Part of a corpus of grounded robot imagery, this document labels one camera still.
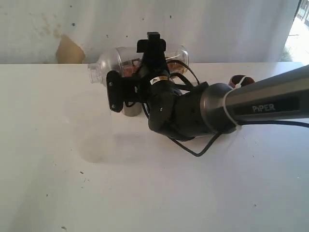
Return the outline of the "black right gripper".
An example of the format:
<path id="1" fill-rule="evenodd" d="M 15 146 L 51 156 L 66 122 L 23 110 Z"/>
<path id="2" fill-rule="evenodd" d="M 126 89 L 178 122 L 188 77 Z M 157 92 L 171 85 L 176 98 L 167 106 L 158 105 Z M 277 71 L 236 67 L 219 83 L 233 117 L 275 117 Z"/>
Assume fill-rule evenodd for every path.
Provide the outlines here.
<path id="1" fill-rule="evenodd" d="M 165 50 L 166 41 L 158 32 L 148 32 L 147 39 L 138 40 L 137 53 L 143 55 L 137 71 L 125 79 L 125 101 L 174 101 Z"/>

